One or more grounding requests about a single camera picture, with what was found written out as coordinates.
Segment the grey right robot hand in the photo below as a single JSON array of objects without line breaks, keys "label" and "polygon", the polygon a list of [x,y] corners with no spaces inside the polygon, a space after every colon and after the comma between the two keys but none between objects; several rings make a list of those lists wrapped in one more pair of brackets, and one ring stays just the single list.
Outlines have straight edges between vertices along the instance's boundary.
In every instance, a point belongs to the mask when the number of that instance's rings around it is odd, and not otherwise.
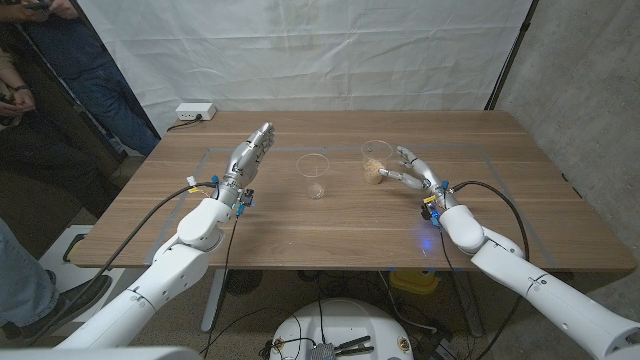
[{"label": "grey right robot hand", "polygon": [[414,190],[424,190],[428,195],[435,196],[435,202],[444,209],[449,209],[458,205],[458,201],[453,195],[448,195],[442,185],[443,181],[437,176],[432,168],[423,160],[419,159],[409,149],[398,146],[397,153],[401,157],[399,163],[411,170],[414,175],[406,172],[388,170],[384,167],[378,169],[381,176],[398,180],[405,186]]}]

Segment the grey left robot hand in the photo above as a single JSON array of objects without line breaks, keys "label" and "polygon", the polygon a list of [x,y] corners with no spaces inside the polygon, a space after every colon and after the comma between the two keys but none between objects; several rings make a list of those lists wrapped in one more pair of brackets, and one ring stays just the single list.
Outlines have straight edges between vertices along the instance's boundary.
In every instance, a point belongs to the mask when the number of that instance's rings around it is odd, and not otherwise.
[{"label": "grey left robot hand", "polygon": [[214,198],[231,207],[258,173],[258,167],[275,141],[275,127],[265,122],[230,155]]}]

